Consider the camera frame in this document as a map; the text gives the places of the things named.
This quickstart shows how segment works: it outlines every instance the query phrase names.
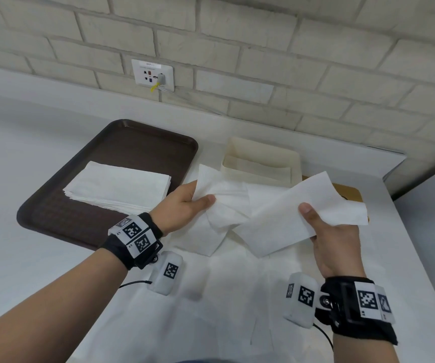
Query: forearm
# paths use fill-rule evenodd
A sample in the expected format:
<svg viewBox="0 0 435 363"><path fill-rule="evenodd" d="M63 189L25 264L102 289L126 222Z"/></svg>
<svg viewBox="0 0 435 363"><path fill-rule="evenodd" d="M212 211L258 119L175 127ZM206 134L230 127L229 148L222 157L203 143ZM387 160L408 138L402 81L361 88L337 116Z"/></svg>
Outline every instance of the forearm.
<svg viewBox="0 0 435 363"><path fill-rule="evenodd" d="M334 334L335 363L399 363L394 346L387 341L353 339Z"/></svg>
<svg viewBox="0 0 435 363"><path fill-rule="evenodd" d="M63 363L127 275L100 249L0 317L0 363Z"/></svg>

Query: hand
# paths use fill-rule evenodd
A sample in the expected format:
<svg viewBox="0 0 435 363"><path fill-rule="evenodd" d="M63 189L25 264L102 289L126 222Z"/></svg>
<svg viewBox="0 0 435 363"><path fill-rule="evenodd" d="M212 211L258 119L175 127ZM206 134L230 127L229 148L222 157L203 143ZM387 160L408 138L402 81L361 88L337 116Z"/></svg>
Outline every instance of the hand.
<svg viewBox="0 0 435 363"><path fill-rule="evenodd" d="M189 224L200 211L216 201L214 195L192 201L196 185L197 181L193 181L177 187L149 213L164 236Z"/></svg>
<svg viewBox="0 0 435 363"><path fill-rule="evenodd" d="M366 277L360 254L359 227L357 225L331 226L325 223L310 204L303 202L298 207L301 215L310 224L313 236L313 253L318 269L324 278L331 276Z"/></svg>

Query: left hand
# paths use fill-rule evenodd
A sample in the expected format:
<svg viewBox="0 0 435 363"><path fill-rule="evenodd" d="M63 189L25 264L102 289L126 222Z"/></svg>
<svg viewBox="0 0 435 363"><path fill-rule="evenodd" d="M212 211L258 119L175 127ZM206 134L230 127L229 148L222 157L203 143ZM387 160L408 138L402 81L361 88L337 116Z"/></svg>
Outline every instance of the left hand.
<svg viewBox="0 0 435 363"><path fill-rule="evenodd" d="M193 181L177 187L149 213L164 236L189 224L199 212L216 201L214 195L205 195L192 201L196 185L197 181Z"/></svg>

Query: stack of napkins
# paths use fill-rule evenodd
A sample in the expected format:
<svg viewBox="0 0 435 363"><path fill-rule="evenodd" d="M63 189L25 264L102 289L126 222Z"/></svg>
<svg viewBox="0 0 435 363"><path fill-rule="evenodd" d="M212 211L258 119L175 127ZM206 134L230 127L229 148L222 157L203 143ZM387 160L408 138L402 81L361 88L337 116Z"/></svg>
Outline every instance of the stack of napkins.
<svg viewBox="0 0 435 363"><path fill-rule="evenodd" d="M63 191L72 200L129 215L152 210L169 186L165 174L89 162Z"/></svg>
<svg viewBox="0 0 435 363"><path fill-rule="evenodd" d="M348 201L335 190L326 172L292 188L226 180L224 175L200 165L193 200L214 194L215 204L188 226L172 234L174 245L210 256L232 228L258 257L315 235L298 212L308 202L330 225L367 225L364 203Z"/></svg>

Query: black cable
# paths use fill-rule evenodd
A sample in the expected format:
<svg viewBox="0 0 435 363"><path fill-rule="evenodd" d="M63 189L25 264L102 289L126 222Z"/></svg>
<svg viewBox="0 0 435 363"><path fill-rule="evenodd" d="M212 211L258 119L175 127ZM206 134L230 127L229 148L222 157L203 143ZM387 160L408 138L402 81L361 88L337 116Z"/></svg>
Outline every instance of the black cable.
<svg viewBox="0 0 435 363"><path fill-rule="evenodd" d="M118 289L123 288L123 287L126 287L127 285L130 285L130 284L136 284L136 283L152 284L152 282L149 281L149 280L137 280L136 282L130 282L130 283L126 283L126 284L120 285L120 286L118 287Z"/></svg>
<svg viewBox="0 0 435 363"><path fill-rule="evenodd" d="M313 326L315 326L317 329L319 329L323 335L325 335L325 337L327 338L328 342L330 343L330 346L332 347L332 350L334 349L334 345L332 344L332 341L330 340L330 338L328 337L327 333L325 331L323 331L320 326L313 324Z"/></svg>

